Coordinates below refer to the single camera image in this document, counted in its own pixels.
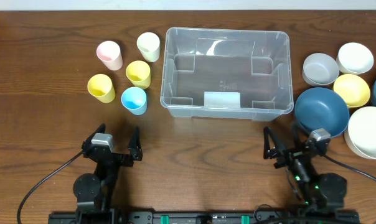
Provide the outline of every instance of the large white bowl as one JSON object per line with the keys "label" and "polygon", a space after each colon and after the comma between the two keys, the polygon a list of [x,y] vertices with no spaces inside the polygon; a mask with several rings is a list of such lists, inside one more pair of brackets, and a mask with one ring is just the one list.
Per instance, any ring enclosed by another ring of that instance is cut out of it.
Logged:
{"label": "large white bowl", "polygon": [[368,159],[376,159],[376,107],[357,110],[351,116],[344,136],[347,145],[357,155],[365,154]]}
{"label": "large white bowl", "polygon": [[349,146],[351,151],[353,151],[355,154],[357,154],[360,157],[366,158],[366,159],[376,159],[370,156],[367,156],[365,153],[363,153],[355,144],[351,141],[350,134],[349,134],[349,129],[346,129],[344,131],[344,140],[345,143]]}

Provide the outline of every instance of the white label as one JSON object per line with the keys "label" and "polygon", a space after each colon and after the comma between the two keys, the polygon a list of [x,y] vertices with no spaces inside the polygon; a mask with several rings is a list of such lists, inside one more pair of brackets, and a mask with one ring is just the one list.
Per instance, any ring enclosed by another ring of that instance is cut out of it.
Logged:
{"label": "white label", "polygon": [[205,108],[240,108],[240,93],[205,92]]}

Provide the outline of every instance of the pink cup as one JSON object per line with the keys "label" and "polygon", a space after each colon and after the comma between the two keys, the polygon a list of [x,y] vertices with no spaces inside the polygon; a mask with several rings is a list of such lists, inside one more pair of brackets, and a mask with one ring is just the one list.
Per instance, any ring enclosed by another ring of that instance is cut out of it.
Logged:
{"label": "pink cup", "polygon": [[107,66],[110,70],[119,70],[123,65],[121,58],[120,47],[113,41],[102,42],[96,48],[96,56]]}

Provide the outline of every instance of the clear plastic bin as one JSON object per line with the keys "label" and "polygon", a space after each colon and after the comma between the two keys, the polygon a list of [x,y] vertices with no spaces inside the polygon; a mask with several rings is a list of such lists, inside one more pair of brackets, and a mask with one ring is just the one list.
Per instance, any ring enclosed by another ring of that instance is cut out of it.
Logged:
{"label": "clear plastic bin", "polygon": [[293,110],[284,32],[173,27],[163,66],[161,104],[175,117],[271,121]]}

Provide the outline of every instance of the white bowl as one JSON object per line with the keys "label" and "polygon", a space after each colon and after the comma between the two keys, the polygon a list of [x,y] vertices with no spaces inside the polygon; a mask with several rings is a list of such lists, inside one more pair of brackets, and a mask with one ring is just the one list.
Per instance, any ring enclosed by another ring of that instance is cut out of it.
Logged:
{"label": "white bowl", "polygon": [[376,159],[376,107],[366,106],[354,112],[346,132],[347,145],[353,152],[363,153],[368,159]]}
{"label": "white bowl", "polygon": [[351,149],[351,151],[353,151],[358,156],[366,158],[366,159],[376,159],[376,158],[367,156],[357,146],[355,146],[355,144],[351,141],[350,134],[349,134],[349,129],[346,129],[344,131],[344,140],[345,140],[345,143],[347,143],[348,147]]}
{"label": "white bowl", "polygon": [[359,75],[368,72],[373,67],[374,56],[362,44],[347,43],[340,48],[336,62],[343,74]]}
{"label": "white bowl", "polygon": [[339,66],[331,56],[315,53],[304,61],[302,76],[309,85],[329,85],[339,76]]}

